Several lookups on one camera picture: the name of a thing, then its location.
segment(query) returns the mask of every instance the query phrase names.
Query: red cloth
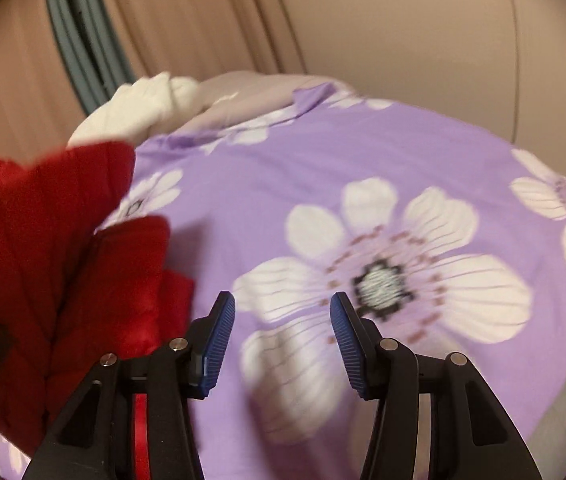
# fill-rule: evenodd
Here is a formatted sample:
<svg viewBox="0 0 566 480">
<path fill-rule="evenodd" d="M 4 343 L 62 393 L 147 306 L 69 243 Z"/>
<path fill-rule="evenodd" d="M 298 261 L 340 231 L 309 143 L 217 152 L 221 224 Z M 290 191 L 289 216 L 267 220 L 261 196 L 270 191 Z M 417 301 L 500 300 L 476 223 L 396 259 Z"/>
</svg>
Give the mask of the red cloth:
<svg viewBox="0 0 566 480">
<path fill-rule="evenodd" d="M 27 454 L 46 407 L 58 412 L 98 356 L 141 355 L 185 329 L 193 285 L 162 269 L 166 222 L 93 234 L 133 169 L 134 150 L 119 142 L 27 169 L 0 161 L 0 325 L 14 339 L 0 365 L 0 433 Z"/>
</svg>

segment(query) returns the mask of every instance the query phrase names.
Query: red jacket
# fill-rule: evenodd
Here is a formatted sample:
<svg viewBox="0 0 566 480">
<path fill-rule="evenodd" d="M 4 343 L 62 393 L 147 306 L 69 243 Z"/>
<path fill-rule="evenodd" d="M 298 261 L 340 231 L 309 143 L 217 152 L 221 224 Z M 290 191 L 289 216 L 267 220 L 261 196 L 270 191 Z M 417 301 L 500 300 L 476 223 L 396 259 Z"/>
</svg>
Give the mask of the red jacket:
<svg viewBox="0 0 566 480">
<path fill-rule="evenodd" d="M 134 150 L 111 142 L 32 168 L 0 161 L 0 433 L 29 455 L 86 371 L 183 335 L 193 283 L 163 268 L 169 227 L 94 230 L 128 192 Z"/>
</svg>

